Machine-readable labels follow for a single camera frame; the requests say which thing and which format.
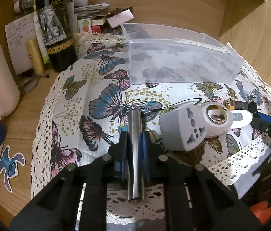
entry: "lace tablecloth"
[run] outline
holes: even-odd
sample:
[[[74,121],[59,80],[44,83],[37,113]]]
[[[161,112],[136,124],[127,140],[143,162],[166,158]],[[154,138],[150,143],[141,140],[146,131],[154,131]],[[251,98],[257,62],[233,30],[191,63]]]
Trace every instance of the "lace tablecloth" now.
[[[76,35],[79,60],[61,72],[46,98],[33,142],[31,163],[33,198],[68,163],[82,166],[117,143],[126,129],[130,105],[161,108],[188,98],[223,102],[228,98],[255,101],[271,115],[271,86],[244,61],[231,85],[216,83],[160,83],[132,85],[128,45],[117,36]],[[159,117],[147,122],[153,141],[162,145]],[[231,185],[258,162],[271,140],[247,126],[207,139],[201,163],[224,184]],[[123,190],[108,190],[107,222],[133,223],[164,217],[163,186],[146,189],[141,202],[128,202]]]

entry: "wine bottle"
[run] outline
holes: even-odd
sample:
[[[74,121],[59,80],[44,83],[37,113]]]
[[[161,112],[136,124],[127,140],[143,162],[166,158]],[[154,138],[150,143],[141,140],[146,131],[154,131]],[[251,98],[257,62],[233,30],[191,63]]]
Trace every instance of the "wine bottle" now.
[[[35,5],[52,67],[64,71],[77,60],[66,0],[35,0]]]

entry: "socket hole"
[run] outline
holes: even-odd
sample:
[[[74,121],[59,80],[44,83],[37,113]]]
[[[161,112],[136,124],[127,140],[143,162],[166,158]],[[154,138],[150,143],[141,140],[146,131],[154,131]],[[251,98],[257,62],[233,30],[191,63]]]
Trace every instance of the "socket hole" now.
[[[195,120],[194,119],[191,119],[191,126],[195,127]]]
[[[187,144],[190,144],[190,143],[193,143],[193,142],[195,142],[195,139],[193,137],[193,134],[191,134],[189,140],[187,140]]]
[[[204,127],[200,127],[199,128],[199,134],[200,136],[202,136],[202,134],[206,131],[206,129]]]
[[[189,118],[189,119],[192,119],[193,113],[192,113],[192,111],[190,110],[190,108],[187,108],[187,114],[188,114],[188,118]]]

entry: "transparent plastic box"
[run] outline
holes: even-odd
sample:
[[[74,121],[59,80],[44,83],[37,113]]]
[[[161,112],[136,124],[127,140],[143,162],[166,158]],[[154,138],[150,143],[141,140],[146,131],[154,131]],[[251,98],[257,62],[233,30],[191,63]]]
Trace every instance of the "transparent plastic box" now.
[[[132,84],[231,84],[243,64],[235,50],[203,33],[154,24],[123,24],[122,30],[130,47]]]

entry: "blue sticker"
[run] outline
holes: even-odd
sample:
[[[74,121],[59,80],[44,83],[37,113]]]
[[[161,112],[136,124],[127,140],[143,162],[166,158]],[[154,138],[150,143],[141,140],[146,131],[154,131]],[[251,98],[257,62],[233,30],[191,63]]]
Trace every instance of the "blue sticker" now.
[[[17,163],[21,166],[25,165],[24,155],[22,153],[16,153],[13,157],[9,157],[10,147],[6,146],[0,159],[0,174],[4,170],[4,184],[8,192],[12,192],[9,179],[18,175]]]

